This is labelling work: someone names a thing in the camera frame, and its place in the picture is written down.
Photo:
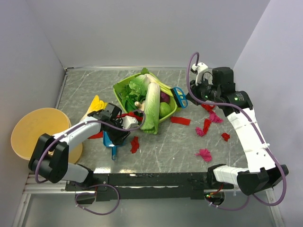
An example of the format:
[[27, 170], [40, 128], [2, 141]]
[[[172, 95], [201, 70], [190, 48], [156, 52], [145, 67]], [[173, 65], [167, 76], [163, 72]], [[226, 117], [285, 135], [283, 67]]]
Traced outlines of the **blue dustpan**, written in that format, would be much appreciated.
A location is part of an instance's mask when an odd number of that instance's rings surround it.
[[103, 144], [105, 147], [111, 148], [111, 159], [115, 161], [117, 156], [117, 146], [113, 144], [106, 132], [103, 132]]

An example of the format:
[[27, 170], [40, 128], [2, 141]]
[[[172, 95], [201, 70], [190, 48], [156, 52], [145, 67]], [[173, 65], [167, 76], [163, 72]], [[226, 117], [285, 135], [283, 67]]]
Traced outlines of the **blue hand brush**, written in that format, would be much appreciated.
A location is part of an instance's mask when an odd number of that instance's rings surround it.
[[174, 100], [178, 106], [178, 108], [186, 108], [188, 106], [188, 101], [186, 99], [186, 95], [183, 90], [179, 87], [173, 87], [170, 89]]

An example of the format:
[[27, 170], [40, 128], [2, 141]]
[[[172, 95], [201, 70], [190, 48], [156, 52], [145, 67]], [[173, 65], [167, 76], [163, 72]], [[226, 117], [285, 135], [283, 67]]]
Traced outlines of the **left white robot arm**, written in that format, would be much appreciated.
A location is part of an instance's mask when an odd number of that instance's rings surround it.
[[120, 117], [121, 109], [108, 104], [105, 109], [93, 111], [78, 124], [55, 135], [43, 134], [38, 138], [28, 167], [46, 181], [57, 183], [73, 181], [83, 189], [93, 186], [93, 171], [69, 163], [69, 152], [91, 136], [104, 132], [113, 145], [120, 146], [130, 134], [130, 128], [138, 124], [131, 116]]

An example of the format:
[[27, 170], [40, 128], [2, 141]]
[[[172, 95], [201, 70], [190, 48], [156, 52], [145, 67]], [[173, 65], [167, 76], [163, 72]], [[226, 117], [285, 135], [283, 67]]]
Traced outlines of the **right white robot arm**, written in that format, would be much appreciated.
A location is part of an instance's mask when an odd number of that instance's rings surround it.
[[216, 165], [208, 169], [207, 183], [218, 188], [222, 183], [236, 185], [245, 195], [253, 195], [278, 183], [286, 184], [289, 171], [286, 165], [278, 164], [269, 152], [259, 131], [253, 104], [245, 91], [237, 91], [233, 70], [229, 67], [214, 68], [212, 79], [206, 79], [209, 68], [198, 63], [190, 71], [196, 79], [189, 81], [187, 100], [198, 105], [200, 101], [214, 102], [235, 129], [248, 163], [247, 168]]

